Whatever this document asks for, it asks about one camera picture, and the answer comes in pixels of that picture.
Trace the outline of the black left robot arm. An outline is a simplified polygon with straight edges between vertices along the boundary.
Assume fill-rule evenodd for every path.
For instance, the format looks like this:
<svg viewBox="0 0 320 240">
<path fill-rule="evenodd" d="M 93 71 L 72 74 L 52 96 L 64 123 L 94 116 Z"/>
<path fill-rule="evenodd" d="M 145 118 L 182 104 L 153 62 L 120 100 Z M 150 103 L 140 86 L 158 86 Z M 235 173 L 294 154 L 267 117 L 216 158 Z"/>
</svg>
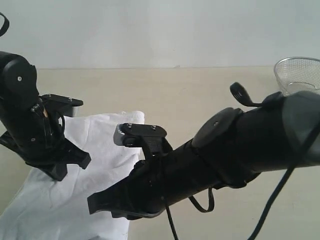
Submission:
<svg viewBox="0 0 320 240">
<path fill-rule="evenodd" d="M 4 147 L 55 181 L 62 181 L 68 165 L 86 169 L 88 152 L 65 137 L 65 117 L 73 117 L 82 100 L 56 94 L 40 95 L 37 70 L 24 57 L 0 53 L 0 137 Z"/>
</svg>

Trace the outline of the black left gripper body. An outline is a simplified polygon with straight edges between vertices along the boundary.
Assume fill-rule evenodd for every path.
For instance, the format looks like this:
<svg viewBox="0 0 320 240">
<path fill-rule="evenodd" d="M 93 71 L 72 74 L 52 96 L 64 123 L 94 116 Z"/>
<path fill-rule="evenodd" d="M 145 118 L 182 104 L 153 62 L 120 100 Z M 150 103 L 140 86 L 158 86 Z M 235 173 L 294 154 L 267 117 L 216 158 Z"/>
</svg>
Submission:
<svg viewBox="0 0 320 240">
<path fill-rule="evenodd" d="M 25 109 L 1 100 L 0 121 L 6 131 L 0 143 L 34 168 L 64 163 L 64 117 L 59 112 L 46 111 L 41 99 Z"/>
</svg>

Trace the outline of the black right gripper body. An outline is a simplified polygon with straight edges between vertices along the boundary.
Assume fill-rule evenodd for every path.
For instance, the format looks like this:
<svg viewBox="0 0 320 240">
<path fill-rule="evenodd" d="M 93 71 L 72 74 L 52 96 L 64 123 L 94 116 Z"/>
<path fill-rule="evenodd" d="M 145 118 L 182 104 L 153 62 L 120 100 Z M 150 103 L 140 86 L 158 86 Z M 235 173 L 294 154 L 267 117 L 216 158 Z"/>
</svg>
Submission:
<svg viewBox="0 0 320 240">
<path fill-rule="evenodd" d="M 154 218 L 180 201 L 180 161 L 177 159 L 140 160 L 129 176 L 134 181 L 130 194 L 135 211 Z"/>
</svg>

